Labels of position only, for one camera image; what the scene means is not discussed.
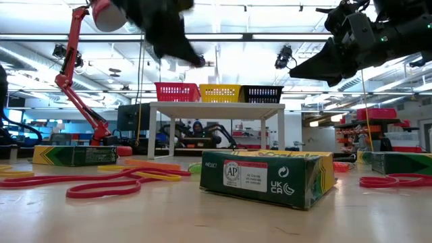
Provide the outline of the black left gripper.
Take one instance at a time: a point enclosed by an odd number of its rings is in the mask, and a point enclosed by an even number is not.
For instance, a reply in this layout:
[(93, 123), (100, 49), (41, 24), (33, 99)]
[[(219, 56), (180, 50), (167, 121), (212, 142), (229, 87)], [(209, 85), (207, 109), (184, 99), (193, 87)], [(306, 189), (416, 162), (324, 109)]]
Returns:
[(114, 0), (114, 5), (144, 31), (157, 57), (175, 57), (194, 67), (205, 63), (186, 38), (180, 16), (194, 6), (194, 0)]

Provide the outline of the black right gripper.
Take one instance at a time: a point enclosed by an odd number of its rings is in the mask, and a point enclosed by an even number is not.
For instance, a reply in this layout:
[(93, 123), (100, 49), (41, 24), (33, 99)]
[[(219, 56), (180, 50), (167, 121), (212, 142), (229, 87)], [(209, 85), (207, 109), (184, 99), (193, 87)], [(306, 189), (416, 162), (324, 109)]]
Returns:
[(335, 43), (328, 38), (320, 52), (290, 70), (291, 78), (325, 81), (336, 86), (357, 71), (422, 50), (422, 34), (398, 30), (345, 36)]

